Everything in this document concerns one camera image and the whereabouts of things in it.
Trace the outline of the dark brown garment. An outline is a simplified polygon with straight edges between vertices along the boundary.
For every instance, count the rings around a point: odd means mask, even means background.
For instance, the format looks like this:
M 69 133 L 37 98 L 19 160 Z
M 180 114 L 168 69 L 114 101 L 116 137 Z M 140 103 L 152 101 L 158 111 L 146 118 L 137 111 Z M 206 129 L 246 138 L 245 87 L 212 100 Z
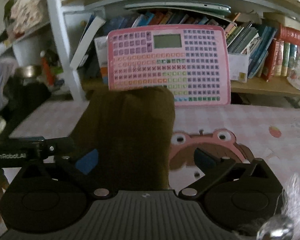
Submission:
M 166 87 L 101 87 L 70 133 L 71 157 L 79 160 L 97 150 L 98 163 L 89 174 L 101 187 L 166 190 L 174 120 L 174 97 Z

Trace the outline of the pink checkered desk mat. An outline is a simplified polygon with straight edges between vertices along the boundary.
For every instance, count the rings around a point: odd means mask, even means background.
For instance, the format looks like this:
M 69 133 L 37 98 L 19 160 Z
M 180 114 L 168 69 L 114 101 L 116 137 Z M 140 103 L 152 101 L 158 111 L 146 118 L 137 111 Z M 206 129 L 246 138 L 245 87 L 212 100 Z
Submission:
M 89 103 L 47 102 L 12 137 L 70 135 Z M 169 153 L 170 185 L 179 191 L 194 181 L 193 151 L 252 160 L 263 158 L 283 184 L 300 173 L 300 109 L 227 105 L 175 108 Z

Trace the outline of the brass bowl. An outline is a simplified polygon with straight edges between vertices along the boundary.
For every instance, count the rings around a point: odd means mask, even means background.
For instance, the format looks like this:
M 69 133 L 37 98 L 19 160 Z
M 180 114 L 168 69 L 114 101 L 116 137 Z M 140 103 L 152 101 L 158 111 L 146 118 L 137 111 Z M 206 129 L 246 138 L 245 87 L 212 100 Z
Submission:
M 37 66 L 37 65 L 18 67 L 14 72 L 14 75 L 21 79 L 37 78 L 41 74 L 42 74 L 42 68 L 41 66 Z

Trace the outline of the white furry sleeve cuff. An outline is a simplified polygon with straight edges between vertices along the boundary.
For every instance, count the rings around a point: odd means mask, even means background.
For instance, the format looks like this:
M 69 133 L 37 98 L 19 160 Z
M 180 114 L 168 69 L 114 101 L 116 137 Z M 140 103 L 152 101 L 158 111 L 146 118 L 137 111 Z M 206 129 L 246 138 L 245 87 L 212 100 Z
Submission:
M 232 230 L 236 239 L 300 239 L 300 173 L 294 173 L 275 200 L 273 215 Z

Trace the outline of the white card box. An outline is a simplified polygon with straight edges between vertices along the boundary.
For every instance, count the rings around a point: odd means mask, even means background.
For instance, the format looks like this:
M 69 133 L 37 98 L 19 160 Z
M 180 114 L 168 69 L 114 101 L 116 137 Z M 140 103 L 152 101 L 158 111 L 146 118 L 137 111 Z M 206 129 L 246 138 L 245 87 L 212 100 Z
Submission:
M 249 56 L 247 54 L 228 54 L 230 80 L 246 83 L 248 79 Z

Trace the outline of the pink learning tablet board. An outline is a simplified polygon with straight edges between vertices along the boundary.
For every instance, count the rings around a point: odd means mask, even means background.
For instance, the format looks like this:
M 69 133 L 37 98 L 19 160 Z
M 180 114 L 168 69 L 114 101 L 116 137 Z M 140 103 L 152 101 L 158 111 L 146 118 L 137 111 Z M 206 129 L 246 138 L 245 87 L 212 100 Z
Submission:
M 108 34 L 107 46 L 111 90 L 163 86 L 177 107 L 224 106 L 231 101 L 228 51 L 220 26 L 117 29 Z

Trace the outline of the thick red dictionary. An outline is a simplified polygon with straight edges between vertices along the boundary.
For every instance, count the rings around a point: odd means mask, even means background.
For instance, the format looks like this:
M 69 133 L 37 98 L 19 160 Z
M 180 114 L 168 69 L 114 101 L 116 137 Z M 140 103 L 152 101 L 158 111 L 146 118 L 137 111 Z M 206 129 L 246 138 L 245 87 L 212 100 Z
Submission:
M 270 81 L 270 79 L 274 75 L 274 67 L 279 52 L 279 46 L 280 42 L 277 39 L 273 39 L 268 48 L 268 55 L 265 59 L 264 67 L 261 74 L 262 79 L 264 79 L 266 82 Z

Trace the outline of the red and cream book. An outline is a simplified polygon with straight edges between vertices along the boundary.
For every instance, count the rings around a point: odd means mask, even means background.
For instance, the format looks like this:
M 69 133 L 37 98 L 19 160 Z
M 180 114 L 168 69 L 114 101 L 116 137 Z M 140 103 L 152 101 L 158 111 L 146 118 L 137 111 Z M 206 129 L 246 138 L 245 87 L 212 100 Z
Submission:
M 281 76 L 283 51 L 284 51 L 284 41 L 279 41 L 279 49 L 277 53 L 277 60 L 275 63 L 274 76 Z

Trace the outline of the row of blue books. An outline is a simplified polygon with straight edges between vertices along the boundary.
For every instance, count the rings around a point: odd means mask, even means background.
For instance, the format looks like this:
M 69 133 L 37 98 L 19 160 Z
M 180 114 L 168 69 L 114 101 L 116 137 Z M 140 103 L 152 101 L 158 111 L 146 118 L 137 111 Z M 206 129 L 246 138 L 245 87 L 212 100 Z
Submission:
M 249 56 L 248 79 L 253 78 L 260 70 L 276 33 L 275 27 L 249 21 L 236 26 L 226 35 L 228 54 Z

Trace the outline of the green spine book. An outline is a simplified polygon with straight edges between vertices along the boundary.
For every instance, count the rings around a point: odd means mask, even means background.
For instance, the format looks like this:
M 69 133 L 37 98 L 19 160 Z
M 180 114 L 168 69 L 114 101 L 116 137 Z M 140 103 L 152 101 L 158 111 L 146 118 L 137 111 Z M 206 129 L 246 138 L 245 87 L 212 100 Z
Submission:
M 281 68 L 282 77 L 286 77 L 288 73 L 289 52 L 290 52 L 290 43 L 285 42 L 283 46 L 283 59 L 282 59 L 282 68 Z

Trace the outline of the floral plush toy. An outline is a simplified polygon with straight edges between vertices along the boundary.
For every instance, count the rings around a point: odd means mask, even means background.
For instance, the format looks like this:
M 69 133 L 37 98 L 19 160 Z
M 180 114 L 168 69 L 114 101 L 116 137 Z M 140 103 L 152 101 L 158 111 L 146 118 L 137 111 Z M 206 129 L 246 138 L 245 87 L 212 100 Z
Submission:
M 46 0 L 13 0 L 10 18 L 13 20 L 13 33 L 25 34 L 36 25 L 47 21 Z

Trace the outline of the large red book lying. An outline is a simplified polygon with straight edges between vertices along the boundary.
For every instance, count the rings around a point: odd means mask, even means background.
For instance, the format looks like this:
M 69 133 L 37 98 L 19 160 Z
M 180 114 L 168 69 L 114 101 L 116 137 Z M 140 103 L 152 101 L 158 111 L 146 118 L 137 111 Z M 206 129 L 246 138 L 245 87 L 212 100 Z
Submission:
M 300 31 L 279 25 L 276 38 L 284 42 L 292 43 L 294 45 L 300 46 Z

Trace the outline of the white leaning book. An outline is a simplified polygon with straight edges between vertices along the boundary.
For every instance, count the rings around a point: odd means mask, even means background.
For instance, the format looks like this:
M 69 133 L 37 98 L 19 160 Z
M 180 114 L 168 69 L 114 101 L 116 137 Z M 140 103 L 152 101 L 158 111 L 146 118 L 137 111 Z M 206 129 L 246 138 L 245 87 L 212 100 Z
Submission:
M 85 28 L 85 32 L 80 40 L 78 47 L 74 53 L 74 56 L 70 62 L 70 68 L 76 70 L 81 64 L 87 49 L 89 48 L 97 31 L 105 24 L 105 20 L 99 16 L 94 16 L 92 21 L 88 22 L 88 27 Z

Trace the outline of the white shelf post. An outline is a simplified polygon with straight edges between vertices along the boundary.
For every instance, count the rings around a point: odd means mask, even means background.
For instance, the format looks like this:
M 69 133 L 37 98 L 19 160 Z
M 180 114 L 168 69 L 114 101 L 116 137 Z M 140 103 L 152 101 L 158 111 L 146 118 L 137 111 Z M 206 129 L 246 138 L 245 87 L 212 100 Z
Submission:
M 75 101 L 84 101 L 85 92 L 82 89 L 77 71 L 70 68 L 70 42 L 66 29 L 61 0 L 47 0 L 50 25 L 57 53 L 63 68 L 65 84 L 69 87 Z

